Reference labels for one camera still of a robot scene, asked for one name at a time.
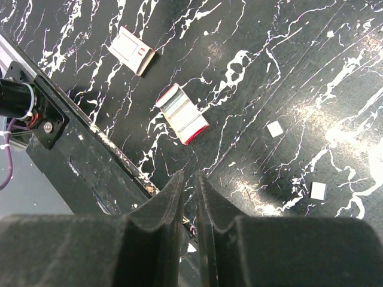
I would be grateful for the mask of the small silver staple strip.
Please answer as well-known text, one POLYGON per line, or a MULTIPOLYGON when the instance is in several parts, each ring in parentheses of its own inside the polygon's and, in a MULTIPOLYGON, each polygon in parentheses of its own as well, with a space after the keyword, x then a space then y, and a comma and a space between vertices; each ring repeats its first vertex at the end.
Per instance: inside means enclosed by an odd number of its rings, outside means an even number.
POLYGON ((282 129, 282 127, 281 127, 281 125, 280 125, 280 123, 278 121, 274 121, 274 122, 268 124, 266 127, 267 127, 270 135, 273 138, 275 138, 275 137, 277 137, 277 136, 279 136, 279 135, 284 133, 284 131, 283 131, 283 129, 282 129))

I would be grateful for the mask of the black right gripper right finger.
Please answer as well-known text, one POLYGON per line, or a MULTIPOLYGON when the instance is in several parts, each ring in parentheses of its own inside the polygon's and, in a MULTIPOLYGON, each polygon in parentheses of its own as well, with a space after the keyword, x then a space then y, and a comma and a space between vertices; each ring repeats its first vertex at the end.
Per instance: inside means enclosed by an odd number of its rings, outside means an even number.
POLYGON ((196 174, 203 286, 381 286, 382 243, 353 218, 252 217, 196 174))

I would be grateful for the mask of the red white staple box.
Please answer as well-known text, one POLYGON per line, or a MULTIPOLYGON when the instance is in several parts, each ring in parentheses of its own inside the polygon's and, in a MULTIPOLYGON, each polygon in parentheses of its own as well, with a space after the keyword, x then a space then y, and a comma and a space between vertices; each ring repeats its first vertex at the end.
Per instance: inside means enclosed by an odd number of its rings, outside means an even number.
POLYGON ((205 117, 178 83, 156 101, 156 106, 184 145, 188 145, 209 126, 205 117))

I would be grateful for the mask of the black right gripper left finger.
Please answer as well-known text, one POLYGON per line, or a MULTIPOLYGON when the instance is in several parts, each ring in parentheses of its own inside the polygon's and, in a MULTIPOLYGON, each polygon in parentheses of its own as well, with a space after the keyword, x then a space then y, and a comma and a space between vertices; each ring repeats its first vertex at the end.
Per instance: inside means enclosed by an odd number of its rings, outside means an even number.
POLYGON ((177 286, 184 174, 127 215, 1 220, 2 286, 177 286))

